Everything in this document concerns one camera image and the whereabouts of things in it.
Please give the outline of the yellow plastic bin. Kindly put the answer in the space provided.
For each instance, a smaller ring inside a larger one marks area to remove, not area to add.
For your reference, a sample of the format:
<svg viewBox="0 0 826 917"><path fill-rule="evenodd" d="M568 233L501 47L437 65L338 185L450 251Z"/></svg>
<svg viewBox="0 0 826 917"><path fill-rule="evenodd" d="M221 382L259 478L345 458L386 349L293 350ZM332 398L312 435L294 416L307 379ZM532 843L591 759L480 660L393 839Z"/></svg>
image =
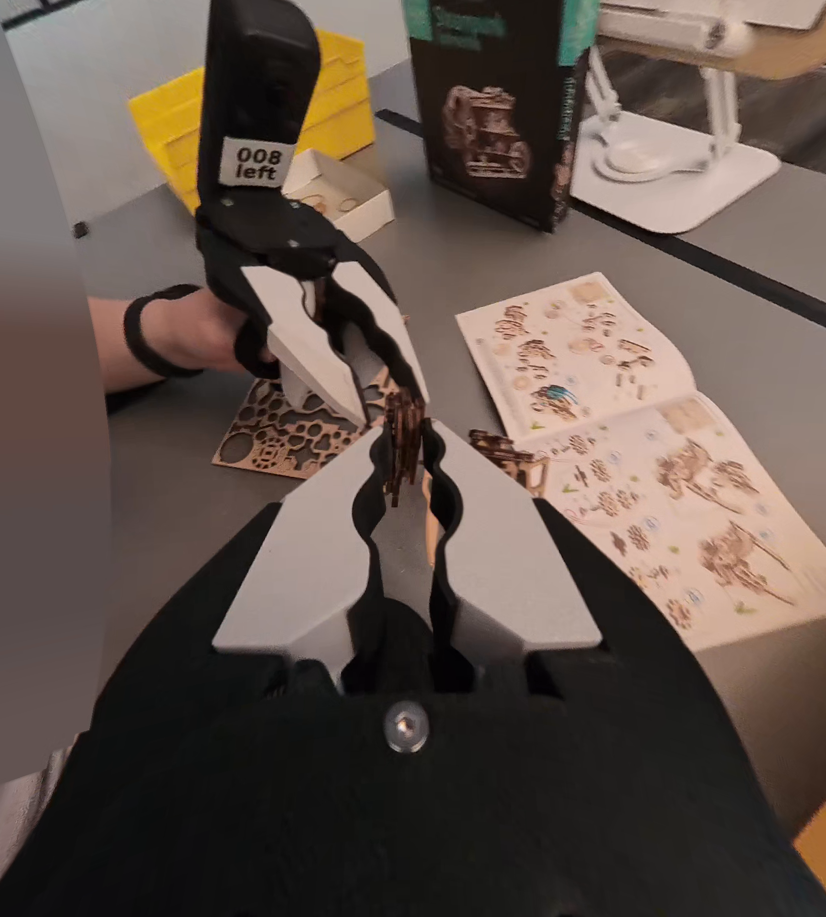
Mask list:
<svg viewBox="0 0 826 917"><path fill-rule="evenodd" d="M375 127L362 40L317 30L321 71L296 153L308 150L335 160L372 145ZM199 204L197 159L204 68L129 100L145 150L168 188L190 214Z"/></svg>

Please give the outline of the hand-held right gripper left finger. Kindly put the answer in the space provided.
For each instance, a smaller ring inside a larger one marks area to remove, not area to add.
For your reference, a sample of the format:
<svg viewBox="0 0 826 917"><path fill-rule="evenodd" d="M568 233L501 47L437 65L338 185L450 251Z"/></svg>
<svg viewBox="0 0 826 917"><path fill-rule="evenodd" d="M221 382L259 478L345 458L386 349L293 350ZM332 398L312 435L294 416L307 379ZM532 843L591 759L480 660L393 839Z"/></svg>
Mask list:
<svg viewBox="0 0 826 917"><path fill-rule="evenodd" d="M350 610L369 583L372 550L352 517L363 486L381 485L374 427L287 495L213 637L218 653L351 658Z"/></svg>

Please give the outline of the white cardboard tray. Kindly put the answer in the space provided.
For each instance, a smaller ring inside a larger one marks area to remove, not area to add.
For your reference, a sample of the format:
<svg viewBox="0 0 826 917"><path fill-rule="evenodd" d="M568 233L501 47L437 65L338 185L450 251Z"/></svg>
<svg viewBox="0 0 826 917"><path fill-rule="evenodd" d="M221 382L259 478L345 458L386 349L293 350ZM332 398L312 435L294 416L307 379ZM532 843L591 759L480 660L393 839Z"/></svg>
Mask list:
<svg viewBox="0 0 826 917"><path fill-rule="evenodd" d="M344 160L305 150L295 156L281 190L288 199L323 215L354 243L396 218L374 146Z"/></svg>

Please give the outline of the person's left hand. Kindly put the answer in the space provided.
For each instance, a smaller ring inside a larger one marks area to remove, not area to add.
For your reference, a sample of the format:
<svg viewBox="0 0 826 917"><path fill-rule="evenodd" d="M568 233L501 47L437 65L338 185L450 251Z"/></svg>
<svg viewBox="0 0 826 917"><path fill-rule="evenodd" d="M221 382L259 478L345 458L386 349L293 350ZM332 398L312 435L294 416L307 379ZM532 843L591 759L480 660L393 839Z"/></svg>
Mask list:
<svg viewBox="0 0 826 917"><path fill-rule="evenodd" d="M236 339L246 315L205 288L121 301L89 296L105 395L205 372L244 373Z"/></svg>

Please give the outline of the black model kit box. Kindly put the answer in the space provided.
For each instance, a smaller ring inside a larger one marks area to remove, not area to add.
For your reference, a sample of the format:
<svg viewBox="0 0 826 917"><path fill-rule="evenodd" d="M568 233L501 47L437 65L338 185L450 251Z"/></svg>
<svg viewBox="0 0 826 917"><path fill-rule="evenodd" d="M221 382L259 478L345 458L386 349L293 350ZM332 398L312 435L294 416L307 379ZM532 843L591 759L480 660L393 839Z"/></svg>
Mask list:
<svg viewBox="0 0 826 917"><path fill-rule="evenodd" d="M569 207L597 1L403 1L430 178L545 233Z"/></svg>

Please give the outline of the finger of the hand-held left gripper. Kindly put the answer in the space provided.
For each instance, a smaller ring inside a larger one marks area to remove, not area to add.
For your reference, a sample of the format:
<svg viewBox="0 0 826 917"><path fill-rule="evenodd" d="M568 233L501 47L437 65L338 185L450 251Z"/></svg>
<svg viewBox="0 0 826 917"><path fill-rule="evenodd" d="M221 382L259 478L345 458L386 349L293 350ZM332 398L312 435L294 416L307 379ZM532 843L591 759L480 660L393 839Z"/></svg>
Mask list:
<svg viewBox="0 0 826 917"><path fill-rule="evenodd" d="M359 260L327 259L320 280L319 322L332 354L319 394L328 407L361 407L361 390L385 371L419 405L429 390L405 319L393 295Z"/></svg>
<svg viewBox="0 0 826 917"><path fill-rule="evenodd" d="M316 395L331 412L366 429L371 422L350 364L306 310L310 283L267 266L241 271L268 315L267 349L281 364L282 389L290 404L298 405L300 395Z"/></svg>

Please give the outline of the wooden gear mechanism model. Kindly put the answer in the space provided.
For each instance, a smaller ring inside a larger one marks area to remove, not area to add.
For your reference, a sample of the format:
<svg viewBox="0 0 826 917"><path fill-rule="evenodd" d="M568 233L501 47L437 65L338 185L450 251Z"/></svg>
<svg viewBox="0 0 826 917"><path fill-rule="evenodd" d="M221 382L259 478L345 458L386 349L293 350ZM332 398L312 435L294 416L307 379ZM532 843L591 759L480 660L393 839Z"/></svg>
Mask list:
<svg viewBox="0 0 826 917"><path fill-rule="evenodd" d="M427 418L424 402L407 389L387 395L384 428L391 434L391 471L384 484L392 508L399 505L403 487L415 484L422 447L423 424Z"/></svg>

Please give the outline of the perforated wooden part sheet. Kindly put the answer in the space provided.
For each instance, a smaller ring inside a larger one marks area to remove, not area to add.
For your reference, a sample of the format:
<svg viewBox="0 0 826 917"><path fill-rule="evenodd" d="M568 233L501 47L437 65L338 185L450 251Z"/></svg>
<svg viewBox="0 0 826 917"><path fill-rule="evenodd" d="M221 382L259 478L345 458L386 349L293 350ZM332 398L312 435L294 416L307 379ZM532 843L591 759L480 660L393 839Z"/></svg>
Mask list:
<svg viewBox="0 0 826 917"><path fill-rule="evenodd" d="M278 382L256 381L215 451L212 463L306 480L365 431L332 412L317 395L291 406Z"/></svg>

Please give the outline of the model instruction booklet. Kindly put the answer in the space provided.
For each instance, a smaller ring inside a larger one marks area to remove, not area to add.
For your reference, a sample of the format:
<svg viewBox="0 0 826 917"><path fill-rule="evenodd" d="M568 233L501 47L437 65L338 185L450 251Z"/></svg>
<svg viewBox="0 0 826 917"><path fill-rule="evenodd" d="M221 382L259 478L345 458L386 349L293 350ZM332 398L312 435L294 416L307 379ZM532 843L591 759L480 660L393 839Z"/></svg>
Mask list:
<svg viewBox="0 0 826 917"><path fill-rule="evenodd" d="M826 618L826 546L599 272L456 317L541 496L694 651Z"/></svg>

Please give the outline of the white tablet stand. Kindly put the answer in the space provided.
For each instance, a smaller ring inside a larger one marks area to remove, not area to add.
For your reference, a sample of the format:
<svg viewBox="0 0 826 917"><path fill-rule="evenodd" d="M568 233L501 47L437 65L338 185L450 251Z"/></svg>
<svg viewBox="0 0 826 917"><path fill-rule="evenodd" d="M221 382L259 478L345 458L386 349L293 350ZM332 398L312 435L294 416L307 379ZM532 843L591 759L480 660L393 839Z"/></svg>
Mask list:
<svg viewBox="0 0 826 917"><path fill-rule="evenodd" d="M590 49L582 121L572 170L573 197L658 235L680 235L773 177L780 159L740 142L735 73L698 67L708 129L681 128L629 113Z"/></svg>

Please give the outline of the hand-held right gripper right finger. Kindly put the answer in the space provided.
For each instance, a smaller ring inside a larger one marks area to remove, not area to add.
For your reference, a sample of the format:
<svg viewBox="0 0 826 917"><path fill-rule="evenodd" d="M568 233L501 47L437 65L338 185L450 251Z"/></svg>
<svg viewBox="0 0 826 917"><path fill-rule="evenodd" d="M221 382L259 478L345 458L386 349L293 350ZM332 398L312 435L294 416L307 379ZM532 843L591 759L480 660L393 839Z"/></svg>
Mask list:
<svg viewBox="0 0 826 917"><path fill-rule="evenodd" d="M429 613L464 656L590 649L601 631L529 492L437 420L422 430L437 519Z"/></svg>

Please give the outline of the printed instruction board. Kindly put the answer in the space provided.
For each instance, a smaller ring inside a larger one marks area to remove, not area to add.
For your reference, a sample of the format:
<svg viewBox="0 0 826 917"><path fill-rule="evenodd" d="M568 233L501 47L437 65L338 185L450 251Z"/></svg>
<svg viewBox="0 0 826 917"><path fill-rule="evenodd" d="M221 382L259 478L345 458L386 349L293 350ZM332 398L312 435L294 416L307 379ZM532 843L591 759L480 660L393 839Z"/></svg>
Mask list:
<svg viewBox="0 0 826 917"><path fill-rule="evenodd" d="M779 81L826 65L826 1L601 2L597 41Z"/></svg>

